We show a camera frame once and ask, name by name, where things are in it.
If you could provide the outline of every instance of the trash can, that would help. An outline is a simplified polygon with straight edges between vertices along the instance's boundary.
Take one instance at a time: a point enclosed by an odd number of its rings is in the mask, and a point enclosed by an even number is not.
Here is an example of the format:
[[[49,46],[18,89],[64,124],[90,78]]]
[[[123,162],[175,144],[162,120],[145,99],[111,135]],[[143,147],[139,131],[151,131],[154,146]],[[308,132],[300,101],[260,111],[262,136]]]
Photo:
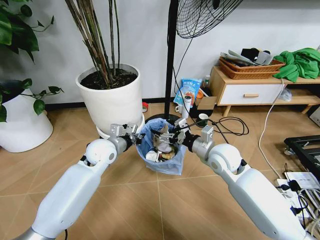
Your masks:
[[[168,125],[169,133],[171,133],[175,127],[168,123],[166,120],[162,118],[155,118],[148,121],[139,132],[140,134],[145,134],[145,136],[142,139],[141,144],[136,146],[136,150],[139,153],[140,157],[146,163],[147,168],[163,174],[181,175],[184,166],[184,157],[187,149],[187,147],[182,144],[176,145],[178,149],[177,153],[170,160],[164,162],[154,162],[146,159],[146,154],[154,147],[154,134],[151,132],[151,129],[160,131],[165,126],[165,124]]]

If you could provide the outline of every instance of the drawer handle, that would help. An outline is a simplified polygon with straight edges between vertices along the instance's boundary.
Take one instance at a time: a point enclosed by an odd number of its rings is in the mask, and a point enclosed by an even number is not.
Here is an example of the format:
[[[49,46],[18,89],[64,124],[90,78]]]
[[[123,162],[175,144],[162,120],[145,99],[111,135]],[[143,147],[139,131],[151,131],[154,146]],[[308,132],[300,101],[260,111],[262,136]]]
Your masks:
[[[245,94],[243,94],[243,97],[244,98],[257,98],[257,97],[259,97],[259,94],[258,93],[245,93]]]

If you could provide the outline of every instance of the electric fan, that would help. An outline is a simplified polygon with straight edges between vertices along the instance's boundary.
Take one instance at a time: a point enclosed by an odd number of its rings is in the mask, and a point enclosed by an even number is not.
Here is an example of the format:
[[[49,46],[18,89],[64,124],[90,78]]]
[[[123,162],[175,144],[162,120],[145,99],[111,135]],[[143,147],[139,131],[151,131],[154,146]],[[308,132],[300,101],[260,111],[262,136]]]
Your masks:
[[[199,37],[221,23],[243,0],[171,0],[167,30],[167,63],[164,114],[148,120],[163,118],[175,122],[178,116],[169,114],[176,32],[183,39]]]

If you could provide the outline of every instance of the wooden cabinet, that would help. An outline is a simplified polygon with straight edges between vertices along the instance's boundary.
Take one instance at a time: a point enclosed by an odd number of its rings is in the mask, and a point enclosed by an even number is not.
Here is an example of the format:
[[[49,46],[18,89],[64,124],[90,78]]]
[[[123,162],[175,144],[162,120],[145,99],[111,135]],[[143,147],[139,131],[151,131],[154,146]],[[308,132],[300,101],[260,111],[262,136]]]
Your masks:
[[[301,88],[291,89],[292,100],[277,100],[276,105],[307,105],[302,111],[305,114],[311,106],[320,104],[320,98],[309,92],[303,86],[320,84],[317,79],[299,77],[296,83],[283,80],[284,86],[300,85]],[[266,79],[230,79],[218,66],[211,70],[210,89],[217,97],[218,106],[226,106],[223,116],[226,117],[232,105],[271,105],[282,89],[281,79],[274,77]]]

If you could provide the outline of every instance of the fan pole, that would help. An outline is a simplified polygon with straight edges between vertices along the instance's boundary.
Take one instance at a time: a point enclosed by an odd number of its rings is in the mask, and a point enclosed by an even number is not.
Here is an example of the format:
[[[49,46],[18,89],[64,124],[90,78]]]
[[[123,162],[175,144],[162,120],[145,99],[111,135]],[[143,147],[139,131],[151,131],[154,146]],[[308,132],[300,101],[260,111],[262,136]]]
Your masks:
[[[165,101],[164,101],[164,119],[169,119],[172,74],[175,58],[177,16],[179,0],[171,0],[169,7],[169,24],[168,24],[168,53],[166,60],[166,81],[165,81]]]

